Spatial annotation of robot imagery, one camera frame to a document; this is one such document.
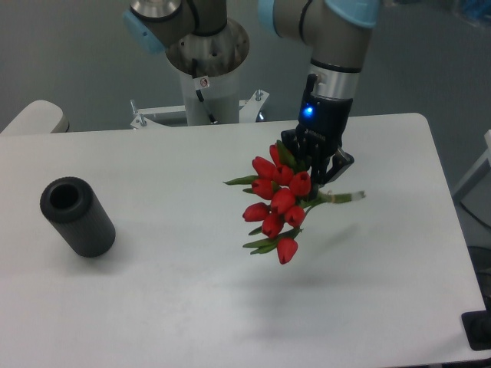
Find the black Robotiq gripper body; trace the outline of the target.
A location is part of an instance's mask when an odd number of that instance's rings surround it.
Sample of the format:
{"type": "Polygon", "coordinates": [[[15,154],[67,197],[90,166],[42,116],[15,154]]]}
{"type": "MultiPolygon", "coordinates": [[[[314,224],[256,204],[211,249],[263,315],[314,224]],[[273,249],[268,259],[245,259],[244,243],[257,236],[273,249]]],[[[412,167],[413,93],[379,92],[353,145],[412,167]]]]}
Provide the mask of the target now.
{"type": "Polygon", "coordinates": [[[304,92],[295,128],[298,139],[295,156],[311,168],[313,180],[322,179],[331,168],[331,157],[342,148],[342,134],[352,103],[352,99],[332,100],[304,92]]]}

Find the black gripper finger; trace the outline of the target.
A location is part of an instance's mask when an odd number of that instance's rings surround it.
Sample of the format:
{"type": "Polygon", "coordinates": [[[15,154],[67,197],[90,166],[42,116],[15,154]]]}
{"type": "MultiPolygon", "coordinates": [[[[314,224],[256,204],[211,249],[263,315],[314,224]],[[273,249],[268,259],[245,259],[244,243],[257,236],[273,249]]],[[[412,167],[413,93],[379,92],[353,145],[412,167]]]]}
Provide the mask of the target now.
{"type": "Polygon", "coordinates": [[[354,163],[354,157],[346,153],[342,148],[338,148],[336,153],[331,157],[331,163],[331,168],[321,179],[322,185],[337,180],[354,163]]]}
{"type": "Polygon", "coordinates": [[[295,129],[283,130],[281,132],[282,143],[290,153],[298,152],[298,139],[295,129]]]}

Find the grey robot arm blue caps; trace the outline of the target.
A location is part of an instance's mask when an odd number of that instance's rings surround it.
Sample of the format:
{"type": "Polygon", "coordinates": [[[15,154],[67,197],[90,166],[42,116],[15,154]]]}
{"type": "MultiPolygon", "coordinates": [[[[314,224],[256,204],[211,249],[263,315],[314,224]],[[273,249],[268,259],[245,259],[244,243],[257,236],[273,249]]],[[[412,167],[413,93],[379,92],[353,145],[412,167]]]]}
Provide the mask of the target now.
{"type": "MultiPolygon", "coordinates": [[[[335,181],[354,161],[342,135],[379,7],[377,1],[258,3],[264,28],[312,49],[298,125],[282,133],[282,142],[306,162],[314,186],[335,181]]],[[[228,74],[249,49],[224,1],[132,1],[123,20],[143,49],[165,53],[194,78],[228,74]]]]}

